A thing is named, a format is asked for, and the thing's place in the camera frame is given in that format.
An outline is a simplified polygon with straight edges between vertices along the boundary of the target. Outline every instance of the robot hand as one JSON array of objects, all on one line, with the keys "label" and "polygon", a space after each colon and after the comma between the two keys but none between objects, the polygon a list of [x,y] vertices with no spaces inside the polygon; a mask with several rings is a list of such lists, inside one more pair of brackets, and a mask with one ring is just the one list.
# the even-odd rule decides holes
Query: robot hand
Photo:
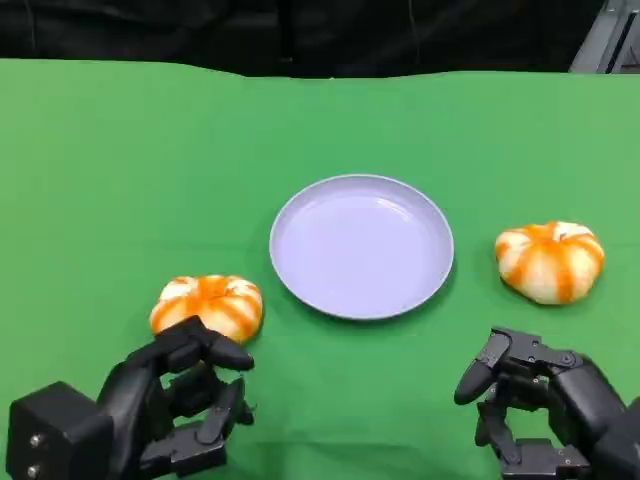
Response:
[{"label": "robot hand", "polygon": [[[253,358],[192,317],[116,365],[97,402],[62,382],[13,402],[7,472],[14,480],[144,480],[223,464],[234,425],[253,415],[243,380],[227,384],[214,366],[249,370]],[[177,376],[165,389],[168,373]],[[174,426],[207,409],[204,421]]]},{"label": "robot hand", "polygon": [[[465,405],[487,390],[478,403],[476,444],[491,445],[503,478],[640,478],[640,402],[627,410],[588,357],[549,348],[537,336],[494,328],[454,400]],[[508,408],[547,409],[564,448],[553,448],[547,439],[514,440],[505,421]]]}]

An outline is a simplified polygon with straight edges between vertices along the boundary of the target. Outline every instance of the orange stripe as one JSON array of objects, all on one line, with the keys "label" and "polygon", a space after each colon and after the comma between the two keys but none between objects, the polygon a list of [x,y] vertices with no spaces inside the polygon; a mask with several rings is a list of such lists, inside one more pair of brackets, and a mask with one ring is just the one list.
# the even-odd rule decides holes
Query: orange stripe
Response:
[{"label": "orange stripe", "polygon": [[215,280],[211,280],[207,277],[198,278],[198,296],[199,297],[208,297],[209,290],[211,289],[211,284],[214,283]]},{"label": "orange stripe", "polygon": [[509,244],[506,242],[499,243],[496,246],[496,258],[500,260],[502,256],[509,250]]},{"label": "orange stripe", "polygon": [[190,293],[186,297],[182,297],[185,302],[185,314],[187,317],[192,315],[198,315],[200,309],[204,305],[204,297],[200,293],[200,289],[196,290],[195,293]]},{"label": "orange stripe", "polygon": [[553,229],[557,222],[551,222],[547,225],[527,225],[523,228],[524,233],[533,242],[542,242],[553,238]]},{"label": "orange stripe", "polygon": [[523,250],[520,254],[520,258],[516,262],[513,270],[509,272],[507,275],[506,282],[512,287],[519,287],[522,285],[524,281],[525,275],[529,270],[529,263],[531,263],[531,259],[533,258],[533,254],[538,250],[538,245],[531,245],[529,248]]},{"label": "orange stripe", "polygon": [[242,330],[247,336],[250,336],[253,333],[254,326],[249,319],[242,313],[238,312],[235,307],[226,303],[224,298],[221,300],[222,301],[217,304],[217,310],[227,315],[240,330]]},{"label": "orange stripe", "polygon": [[153,318],[151,319],[151,330],[155,333],[158,333],[160,329],[162,329],[162,322],[164,318],[167,316],[169,311],[173,309],[180,301],[182,297],[172,298],[171,300],[167,300],[163,303],[153,314]]},{"label": "orange stripe", "polygon": [[556,287],[558,301],[569,303],[573,298],[573,270],[571,270],[570,250],[560,244],[549,244],[548,253],[556,264]]},{"label": "orange stripe", "polygon": [[206,297],[222,297],[227,294],[227,287],[231,281],[229,277],[210,278],[207,280],[204,290]]},{"label": "orange stripe", "polygon": [[260,306],[260,303],[255,298],[250,297],[249,295],[246,295],[244,297],[239,297],[239,298],[242,298],[244,301],[249,302],[256,317],[260,317],[262,315],[262,307]]},{"label": "orange stripe", "polygon": [[596,265],[598,265],[598,274],[602,272],[602,269],[604,268],[604,255],[600,250],[594,247],[591,242],[585,242],[580,238],[580,236],[578,236],[570,239],[567,244],[585,250],[596,262]]}]

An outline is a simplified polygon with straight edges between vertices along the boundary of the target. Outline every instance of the black curtain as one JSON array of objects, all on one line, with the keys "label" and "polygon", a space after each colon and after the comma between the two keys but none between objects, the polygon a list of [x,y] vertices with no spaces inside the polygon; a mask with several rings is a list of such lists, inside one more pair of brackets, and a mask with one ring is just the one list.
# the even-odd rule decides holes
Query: black curtain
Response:
[{"label": "black curtain", "polygon": [[0,57],[244,75],[567,71],[602,0],[0,0]]}]

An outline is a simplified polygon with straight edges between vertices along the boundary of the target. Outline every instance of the decorative pumpkin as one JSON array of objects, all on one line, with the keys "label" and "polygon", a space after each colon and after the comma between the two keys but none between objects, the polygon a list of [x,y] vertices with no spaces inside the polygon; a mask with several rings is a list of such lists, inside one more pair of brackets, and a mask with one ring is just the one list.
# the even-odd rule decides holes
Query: decorative pumpkin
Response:
[{"label": "decorative pumpkin", "polygon": [[604,250],[584,225],[551,222],[507,230],[496,240],[500,276],[542,304],[566,304],[589,293]]},{"label": "decorative pumpkin", "polygon": [[240,277],[177,277],[164,287],[151,311],[151,329],[158,334],[192,315],[199,315],[209,330],[245,343],[262,323],[262,296]]}]

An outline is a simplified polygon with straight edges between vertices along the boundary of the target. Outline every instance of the green table surface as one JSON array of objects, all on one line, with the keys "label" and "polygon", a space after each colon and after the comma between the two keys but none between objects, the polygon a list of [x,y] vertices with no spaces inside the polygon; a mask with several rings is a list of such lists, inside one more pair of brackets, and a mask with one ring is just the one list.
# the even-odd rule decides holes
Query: green table surface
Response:
[{"label": "green table surface", "polygon": [[[246,378],[257,423],[205,479],[493,479],[453,391],[492,325],[588,352],[640,393],[640,77],[455,73],[247,79],[179,65],[0,61],[0,448],[11,400],[95,397],[148,342],[177,275],[233,273],[267,305]],[[268,234],[316,180],[389,175],[447,215],[455,268],[406,318],[335,321],[279,283]],[[499,280],[503,229],[582,222],[607,252],[585,300],[542,308]],[[545,416],[514,414],[517,436]]]}]

